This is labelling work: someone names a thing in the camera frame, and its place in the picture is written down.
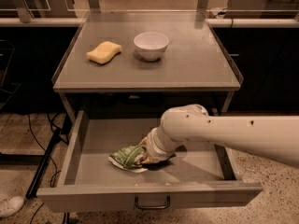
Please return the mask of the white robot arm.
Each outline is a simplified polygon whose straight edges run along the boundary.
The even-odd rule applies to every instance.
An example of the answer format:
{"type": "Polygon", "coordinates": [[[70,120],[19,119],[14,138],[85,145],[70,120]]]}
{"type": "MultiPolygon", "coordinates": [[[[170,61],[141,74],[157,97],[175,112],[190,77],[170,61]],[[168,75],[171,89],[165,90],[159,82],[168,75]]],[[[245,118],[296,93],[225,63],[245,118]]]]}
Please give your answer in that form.
{"type": "Polygon", "coordinates": [[[158,163],[190,142],[209,142],[298,167],[299,117],[216,117],[201,105],[173,107],[140,145],[146,149],[147,161],[158,163]]]}

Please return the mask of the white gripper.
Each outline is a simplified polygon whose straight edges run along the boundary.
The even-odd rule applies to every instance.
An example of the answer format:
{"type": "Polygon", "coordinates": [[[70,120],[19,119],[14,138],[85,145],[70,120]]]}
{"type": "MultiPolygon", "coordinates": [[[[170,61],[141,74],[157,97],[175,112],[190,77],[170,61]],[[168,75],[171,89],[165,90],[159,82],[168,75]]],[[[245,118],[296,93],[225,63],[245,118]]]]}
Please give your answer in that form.
{"type": "Polygon", "coordinates": [[[147,137],[142,138],[139,145],[146,147],[147,158],[142,164],[153,164],[168,160],[176,153],[178,147],[184,144],[183,141],[171,139],[161,127],[152,129],[147,137]]]}

